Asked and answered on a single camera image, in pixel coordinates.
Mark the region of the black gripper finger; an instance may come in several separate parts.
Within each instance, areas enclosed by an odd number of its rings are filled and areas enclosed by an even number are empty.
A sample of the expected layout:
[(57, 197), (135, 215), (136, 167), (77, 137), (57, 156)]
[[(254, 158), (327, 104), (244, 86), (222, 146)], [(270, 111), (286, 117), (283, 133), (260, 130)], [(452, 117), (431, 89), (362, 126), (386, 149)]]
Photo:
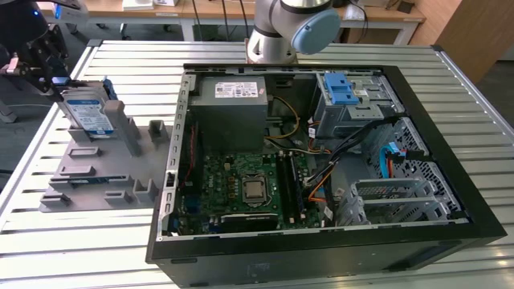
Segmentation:
[(64, 76), (65, 82), (69, 79), (68, 48), (59, 25), (48, 25), (47, 33), (27, 44), (27, 63), (36, 64), (36, 61), (47, 61), (53, 69), (55, 76)]
[(29, 64), (20, 58), (12, 58), (1, 63), (1, 76), (25, 81), (52, 102), (64, 101), (60, 87), (65, 85), (65, 77), (55, 76), (47, 61), (36, 61), (36, 64)]

